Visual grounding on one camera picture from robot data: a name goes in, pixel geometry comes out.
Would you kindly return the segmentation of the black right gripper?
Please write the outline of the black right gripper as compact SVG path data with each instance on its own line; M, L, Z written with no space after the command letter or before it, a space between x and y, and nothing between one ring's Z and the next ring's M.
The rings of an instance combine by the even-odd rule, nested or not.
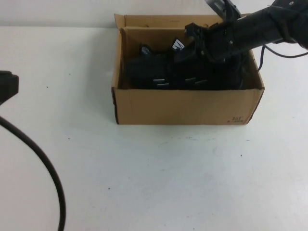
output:
M235 55L233 23L216 23L210 27L190 23L185 26L185 36L192 37L195 44L189 44L177 52L174 63L196 60L200 51L210 62L218 62Z

